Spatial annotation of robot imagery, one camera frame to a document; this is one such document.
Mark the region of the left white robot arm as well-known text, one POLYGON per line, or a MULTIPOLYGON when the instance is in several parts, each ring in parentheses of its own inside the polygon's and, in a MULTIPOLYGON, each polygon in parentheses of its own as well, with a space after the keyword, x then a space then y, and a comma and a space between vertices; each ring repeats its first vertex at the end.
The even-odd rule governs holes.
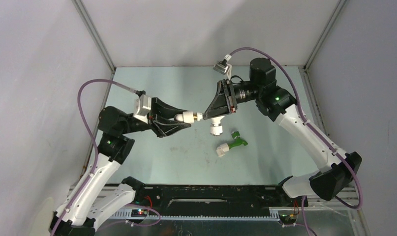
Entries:
POLYGON ((178 109, 147 95, 135 100, 134 112, 130 114, 113 106, 105 107, 99 115, 98 129, 103 135, 94 145, 94 159, 65 202, 54 212, 51 235, 93 236, 119 209, 144 201, 142 182, 132 177, 123 179, 112 194, 96 200, 134 146, 134 139, 126 134, 151 130, 163 138, 202 119, 202 113, 178 109))

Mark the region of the white plastic faucet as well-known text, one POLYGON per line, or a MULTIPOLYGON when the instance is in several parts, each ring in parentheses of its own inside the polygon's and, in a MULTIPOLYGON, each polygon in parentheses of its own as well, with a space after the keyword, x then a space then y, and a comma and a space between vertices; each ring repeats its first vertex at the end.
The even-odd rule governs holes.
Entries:
MULTIPOLYGON (((224 117, 225 116, 218 116, 218 117, 209 119, 211 135, 220 136, 223 133, 223 127, 222 127, 221 121, 224 117)), ((202 113, 193 113, 193 119, 194 119, 194 121, 201 121, 204 119, 203 114, 202 113)))

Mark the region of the white elbow fitting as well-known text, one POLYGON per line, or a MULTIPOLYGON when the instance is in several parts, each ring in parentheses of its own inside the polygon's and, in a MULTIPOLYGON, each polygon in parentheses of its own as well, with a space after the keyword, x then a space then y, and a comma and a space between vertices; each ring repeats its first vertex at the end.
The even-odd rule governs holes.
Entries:
POLYGON ((216 153, 218 157, 224 156, 230 150, 229 145, 227 143, 221 144, 216 148, 216 153))
POLYGON ((193 111, 182 112, 180 114, 175 115, 174 120, 183 123, 192 124, 195 122, 195 114, 193 111))

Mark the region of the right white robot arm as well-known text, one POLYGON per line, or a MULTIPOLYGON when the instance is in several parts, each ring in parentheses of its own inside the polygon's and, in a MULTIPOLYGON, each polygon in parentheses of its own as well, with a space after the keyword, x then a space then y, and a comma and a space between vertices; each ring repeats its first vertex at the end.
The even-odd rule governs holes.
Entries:
POLYGON ((332 142, 302 111, 297 99, 277 85, 276 68, 267 58, 255 58, 249 64, 249 80, 231 81, 231 65, 224 59, 214 65, 223 74, 217 82, 214 99, 203 113, 210 120, 210 133, 223 132, 221 119, 237 111, 240 103, 255 101, 260 113, 284 128, 310 154, 318 171, 284 179, 276 191, 276 200, 287 206, 296 197, 316 195, 330 201, 354 180, 362 158, 357 152, 347 153, 332 142))

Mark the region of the green plastic faucet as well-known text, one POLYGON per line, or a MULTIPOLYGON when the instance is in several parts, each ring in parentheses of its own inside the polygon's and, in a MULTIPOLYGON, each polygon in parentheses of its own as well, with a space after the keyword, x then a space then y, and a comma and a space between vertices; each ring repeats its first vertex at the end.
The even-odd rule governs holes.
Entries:
POLYGON ((248 142, 241 137, 239 131, 232 132, 231 136, 233 138, 233 142, 228 144, 229 149, 248 145, 248 142))

